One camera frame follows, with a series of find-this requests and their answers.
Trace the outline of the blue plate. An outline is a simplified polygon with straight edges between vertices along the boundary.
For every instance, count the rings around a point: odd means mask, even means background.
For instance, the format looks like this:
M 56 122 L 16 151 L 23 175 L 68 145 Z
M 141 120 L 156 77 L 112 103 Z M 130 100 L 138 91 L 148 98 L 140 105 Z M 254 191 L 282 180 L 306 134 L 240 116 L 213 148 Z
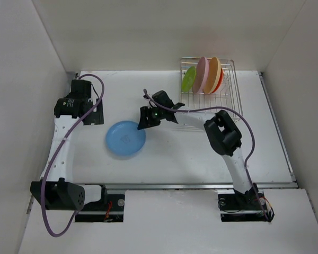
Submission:
M 145 130 L 138 130 L 133 121 L 115 123 L 106 133 L 105 143 L 110 152 L 116 156 L 133 156 L 146 142 Z

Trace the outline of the red-orange plate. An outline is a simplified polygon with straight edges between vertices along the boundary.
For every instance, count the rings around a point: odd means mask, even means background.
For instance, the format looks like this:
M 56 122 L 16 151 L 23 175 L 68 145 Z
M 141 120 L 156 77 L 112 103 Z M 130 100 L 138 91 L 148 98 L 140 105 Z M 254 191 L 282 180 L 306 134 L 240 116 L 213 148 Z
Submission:
M 217 86 L 216 86 L 215 89 L 212 91 L 212 94 L 214 94 L 214 93 L 220 88 L 221 83 L 222 83 L 222 81 L 223 81 L 223 75 L 224 75 L 224 71 L 223 71 L 223 69 L 221 68 L 220 77 L 219 77 Z

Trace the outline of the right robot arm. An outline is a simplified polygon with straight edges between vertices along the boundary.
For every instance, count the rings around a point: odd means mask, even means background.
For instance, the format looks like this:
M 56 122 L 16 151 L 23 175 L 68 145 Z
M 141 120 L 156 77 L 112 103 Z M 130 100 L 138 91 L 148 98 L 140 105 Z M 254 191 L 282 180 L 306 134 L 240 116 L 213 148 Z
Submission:
M 146 89 L 143 92 L 144 98 L 149 100 L 149 106 L 140 108 L 139 130 L 159 126 L 162 120 L 166 120 L 205 131 L 211 148 L 225 161 L 232 178 L 236 205 L 240 208 L 258 205 L 263 209 L 257 185 L 252 181 L 247 166 L 248 159 L 255 149 L 254 134 L 248 122 L 242 119 L 252 139 L 251 151 L 246 158 L 243 158 L 242 134 L 229 115 L 231 112 L 242 118 L 238 112 L 223 106 L 216 106 L 215 109 L 219 111 L 215 114 L 206 113 L 204 108 L 191 110 L 183 103 L 174 104 L 163 90 L 153 96 L 150 96 Z

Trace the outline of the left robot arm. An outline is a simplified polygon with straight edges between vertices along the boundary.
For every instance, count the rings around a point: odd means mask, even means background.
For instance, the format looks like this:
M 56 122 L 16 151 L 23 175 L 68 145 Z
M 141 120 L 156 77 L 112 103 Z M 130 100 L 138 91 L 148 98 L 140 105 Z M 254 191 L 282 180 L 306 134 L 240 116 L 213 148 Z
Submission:
M 72 80 L 67 96 L 60 98 L 54 108 L 54 135 L 47 164 L 40 180 L 30 185 L 32 196 L 45 210 L 79 211 L 90 203 L 96 210 L 107 206 L 108 197 L 102 185 L 75 184 L 73 162 L 75 145 L 85 125 L 104 123 L 100 99 L 92 100 L 92 83 Z

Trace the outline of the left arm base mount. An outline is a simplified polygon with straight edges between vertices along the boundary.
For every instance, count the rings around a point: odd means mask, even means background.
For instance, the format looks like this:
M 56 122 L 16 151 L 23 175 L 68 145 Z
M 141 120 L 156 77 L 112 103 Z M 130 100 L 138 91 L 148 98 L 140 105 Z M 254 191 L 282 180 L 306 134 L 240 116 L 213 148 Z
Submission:
M 84 205 L 75 216 L 77 223 L 117 223 L 123 222 L 125 191 L 102 188 L 101 198 Z

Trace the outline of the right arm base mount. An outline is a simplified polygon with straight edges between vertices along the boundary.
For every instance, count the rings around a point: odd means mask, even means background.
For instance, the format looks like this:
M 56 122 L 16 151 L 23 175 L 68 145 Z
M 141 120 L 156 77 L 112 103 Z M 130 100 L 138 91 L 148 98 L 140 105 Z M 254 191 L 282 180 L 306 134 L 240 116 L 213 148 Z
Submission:
M 274 209 L 263 193 L 245 200 L 234 193 L 218 194 L 218 208 L 222 222 L 271 222 Z

